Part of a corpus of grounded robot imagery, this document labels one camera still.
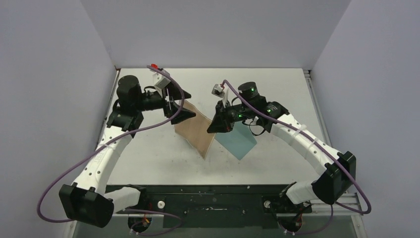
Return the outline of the teal envelope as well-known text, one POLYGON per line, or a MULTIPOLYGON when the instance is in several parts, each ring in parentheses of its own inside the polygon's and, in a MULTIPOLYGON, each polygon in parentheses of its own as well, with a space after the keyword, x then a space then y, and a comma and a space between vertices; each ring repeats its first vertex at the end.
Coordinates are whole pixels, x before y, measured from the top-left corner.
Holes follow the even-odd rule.
POLYGON ((236 122, 231 132, 217 133, 215 139, 239 161, 257 144, 250 129, 241 122, 236 122))

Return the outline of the tan paper letter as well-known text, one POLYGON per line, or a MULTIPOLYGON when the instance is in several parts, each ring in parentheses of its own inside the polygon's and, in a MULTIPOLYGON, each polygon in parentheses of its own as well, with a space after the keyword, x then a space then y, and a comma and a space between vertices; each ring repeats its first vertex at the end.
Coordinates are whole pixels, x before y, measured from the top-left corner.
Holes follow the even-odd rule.
POLYGON ((174 126, 175 133, 182 136, 205 160, 215 137, 215 133, 207 132, 211 120, 187 100, 184 102, 183 108, 195 112, 196 116, 176 124, 174 126))

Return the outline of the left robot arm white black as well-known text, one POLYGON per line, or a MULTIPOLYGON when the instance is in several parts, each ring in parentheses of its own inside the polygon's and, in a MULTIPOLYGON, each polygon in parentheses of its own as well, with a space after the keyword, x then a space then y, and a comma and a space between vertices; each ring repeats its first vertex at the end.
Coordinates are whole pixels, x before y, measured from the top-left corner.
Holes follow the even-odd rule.
POLYGON ((129 185, 121 192, 106 193, 106 185, 117 160, 134 138, 126 132, 139 129, 144 120, 143 112, 162 109, 171 124, 178 124, 196 116, 196 113, 180 108, 176 100, 190 99, 191 94, 176 87, 173 82, 166 86, 156 83, 154 91, 141 88, 133 75, 118 81, 115 100, 104 129, 100 150, 94 155, 81 174, 71 185, 64 184, 59 198, 66 216, 99 228, 105 227, 112 215, 126 207, 134 213, 143 213, 148 206, 140 189, 129 185))

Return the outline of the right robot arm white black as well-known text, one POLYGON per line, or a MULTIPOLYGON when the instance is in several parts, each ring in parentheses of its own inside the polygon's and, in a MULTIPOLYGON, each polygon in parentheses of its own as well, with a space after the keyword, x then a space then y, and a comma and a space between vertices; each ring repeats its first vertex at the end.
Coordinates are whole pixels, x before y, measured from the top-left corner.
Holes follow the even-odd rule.
POLYGON ((300 124, 280 103, 269 102, 259 94, 255 82, 238 87, 241 103, 232 105, 227 99, 228 89, 214 85, 212 94, 220 97, 208 133, 229 133, 234 124, 248 119, 255 121, 263 131, 282 139, 314 168, 319 178, 315 181, 295 182, 280 194, 280 206, 293 212, 301 203, 319 199, 326 204, 336 203, 351 186, 350 178, 356 175, 356 158, 351 152, 341 153, 325 144, 306 126, 300 124))

